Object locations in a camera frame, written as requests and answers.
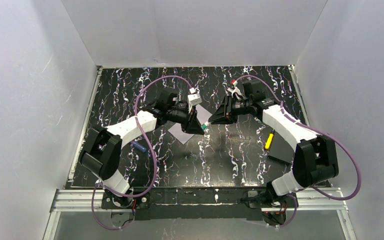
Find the lavender paper envelope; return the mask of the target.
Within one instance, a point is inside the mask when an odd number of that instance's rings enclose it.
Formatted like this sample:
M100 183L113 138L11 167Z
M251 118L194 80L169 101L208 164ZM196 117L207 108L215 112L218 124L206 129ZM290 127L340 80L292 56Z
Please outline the lavender paper envelope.
M195 117L192 118L190 123L186 123L184 127L180 123L174 124L168 129L168 132L182 145L186 144L195 135L201 135L199 130L202 130L201 126L207 122L212 115L200 104L195 107Z

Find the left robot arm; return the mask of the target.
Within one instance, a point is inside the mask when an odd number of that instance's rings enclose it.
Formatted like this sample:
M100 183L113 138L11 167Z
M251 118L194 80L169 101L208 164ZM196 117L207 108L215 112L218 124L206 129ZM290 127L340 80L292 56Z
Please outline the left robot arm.
M129 195L130 185L118 167L123 147L152 132L167 122L181 125L185 134L203 135L196 106L202 102L200 94L190 88L186 100L170 89L162 90L158 97L136 111L134 116L107 127L92 127L80 151L78 162L95 175L100 185L117 197L138 198L150 191Z

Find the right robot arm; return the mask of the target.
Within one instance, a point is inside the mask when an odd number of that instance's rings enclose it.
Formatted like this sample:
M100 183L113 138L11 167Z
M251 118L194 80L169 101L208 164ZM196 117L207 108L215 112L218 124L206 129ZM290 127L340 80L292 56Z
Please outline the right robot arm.
M211 125L230 125L240 115L252 115L270 126L293 149L292 169L267 183L265 191L243 198L244 202L270 204L281 197L324 182L339 174L335 142L329 137L300 126L276 97L268 98L266 84L260 80L242 83L244 92L228 89L218 109L208 119Z

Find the white green glue stick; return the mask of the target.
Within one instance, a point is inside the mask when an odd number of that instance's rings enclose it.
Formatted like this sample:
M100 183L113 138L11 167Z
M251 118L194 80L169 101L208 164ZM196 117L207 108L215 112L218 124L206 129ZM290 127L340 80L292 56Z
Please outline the white green glue stick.
M206 130L210 125L211 125L211 124L210 124L208 121L206 121L205 123L203 123L203 124L201 125L201 128L202 128L203 130Z

